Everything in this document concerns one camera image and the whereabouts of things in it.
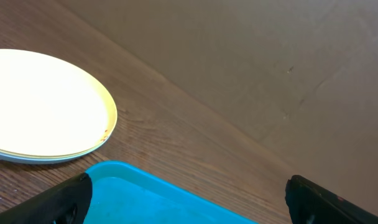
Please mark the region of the light blue plate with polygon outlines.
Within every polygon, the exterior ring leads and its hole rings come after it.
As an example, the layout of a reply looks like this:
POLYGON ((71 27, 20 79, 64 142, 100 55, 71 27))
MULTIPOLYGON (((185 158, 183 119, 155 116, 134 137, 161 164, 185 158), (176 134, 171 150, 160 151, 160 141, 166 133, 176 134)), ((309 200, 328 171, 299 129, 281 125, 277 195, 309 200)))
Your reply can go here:
POLYGON ((88 150, 85 150, 83 152, 80 152, 78 154, 71 154, 71 155, 57 156, 57 157, 34 157, 34 156, 17 155, 11 152, 3 152, 2 150, 0 150, 0 160, 8 161, 8 162, 15 162, 19 164, 37 164, 37 165, 58 164, 58 163, 63 163, 67 161, 72 161, 97 150, 112 136, 112 133, 113 132, 110 130, 108 133, 106 133, 106 135, 103 138, 101 138, 100 142, 97 143, 94 147, 88 150))

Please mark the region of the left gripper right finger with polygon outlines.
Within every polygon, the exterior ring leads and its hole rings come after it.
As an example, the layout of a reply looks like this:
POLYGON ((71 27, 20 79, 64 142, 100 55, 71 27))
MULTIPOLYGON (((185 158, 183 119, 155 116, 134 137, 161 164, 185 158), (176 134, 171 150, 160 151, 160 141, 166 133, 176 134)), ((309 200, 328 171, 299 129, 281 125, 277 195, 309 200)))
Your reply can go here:
POLYGON ((300 175, 287 181, 285 201, 293 224, 378 224, 377 216, 300 175))

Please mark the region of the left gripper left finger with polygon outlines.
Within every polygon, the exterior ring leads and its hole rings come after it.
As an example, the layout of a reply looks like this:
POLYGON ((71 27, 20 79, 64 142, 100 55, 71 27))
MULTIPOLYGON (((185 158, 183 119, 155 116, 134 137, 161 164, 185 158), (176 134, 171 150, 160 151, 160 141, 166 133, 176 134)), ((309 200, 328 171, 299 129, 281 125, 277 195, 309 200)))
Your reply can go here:
POLYGON ((92 194, 91 178, 84 172, 0 213, 0 224, 81 224, 92 194))

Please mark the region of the yellow plate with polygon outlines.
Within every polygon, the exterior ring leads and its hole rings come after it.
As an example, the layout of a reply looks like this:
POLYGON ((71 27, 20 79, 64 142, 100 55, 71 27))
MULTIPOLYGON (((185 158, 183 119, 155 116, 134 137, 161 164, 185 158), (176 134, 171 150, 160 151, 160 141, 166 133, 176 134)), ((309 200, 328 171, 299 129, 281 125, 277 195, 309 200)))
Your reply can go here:
POLYGON ((76 157, 105 143, 117 119, 109 91, 80 67, 37 52, 0 49, 0 152, 76 157))

